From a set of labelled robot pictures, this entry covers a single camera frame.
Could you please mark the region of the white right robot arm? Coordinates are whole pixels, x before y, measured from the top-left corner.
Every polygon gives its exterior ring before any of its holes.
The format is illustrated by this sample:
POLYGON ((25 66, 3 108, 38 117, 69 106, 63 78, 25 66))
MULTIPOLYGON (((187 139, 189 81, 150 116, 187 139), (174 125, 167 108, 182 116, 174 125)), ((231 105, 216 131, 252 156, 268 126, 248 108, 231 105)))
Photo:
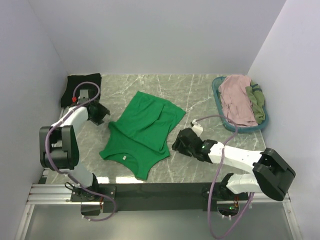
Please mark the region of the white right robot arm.
POLYGON ((172 149, 201 162, 223 163, 244 171, 243 174, 228 173, 215 183, 212 196, 221 201, 244 193, 263 193, 281 202, 296 177, 293 168, 274 149, 245 150, 216 140, 201 140, 192 128, 178 133, 172 149))

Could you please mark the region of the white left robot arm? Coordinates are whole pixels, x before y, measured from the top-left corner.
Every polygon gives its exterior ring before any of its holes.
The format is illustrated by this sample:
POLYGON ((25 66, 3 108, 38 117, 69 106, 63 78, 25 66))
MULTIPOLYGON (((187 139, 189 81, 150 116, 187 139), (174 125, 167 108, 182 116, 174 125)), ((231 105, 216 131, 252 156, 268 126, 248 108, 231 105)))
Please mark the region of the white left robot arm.
POLYGON ((85 122, 99 126, 110 114, 99 103, 99 94, 99 89, 81 89, 79 96, 72 96, 71 107, 56 123, 39 130, 41 165, 70 178, 74 182, 72 191, 88 201, 99 197, 100 188, 97 177, 80 163, 77 133, 85 122))

